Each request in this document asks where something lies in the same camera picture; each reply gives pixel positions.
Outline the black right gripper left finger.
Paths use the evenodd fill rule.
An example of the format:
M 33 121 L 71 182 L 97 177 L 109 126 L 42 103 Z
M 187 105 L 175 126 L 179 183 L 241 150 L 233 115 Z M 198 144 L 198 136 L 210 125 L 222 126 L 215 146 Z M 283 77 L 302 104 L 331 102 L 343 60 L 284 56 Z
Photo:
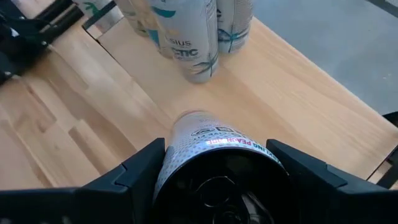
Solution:
M 1 223 L 147 223 L 165 156 L 157 138 L 82 187 L 1 191 Z

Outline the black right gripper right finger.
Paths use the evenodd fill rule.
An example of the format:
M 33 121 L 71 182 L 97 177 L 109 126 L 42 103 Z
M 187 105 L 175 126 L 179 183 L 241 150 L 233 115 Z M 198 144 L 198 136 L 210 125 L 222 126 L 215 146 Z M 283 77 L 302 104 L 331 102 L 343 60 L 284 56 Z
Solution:
M 397 224 L 397 191 L 340 170 L 276 139 L 266 147 L 292 184 L 292 223 Z

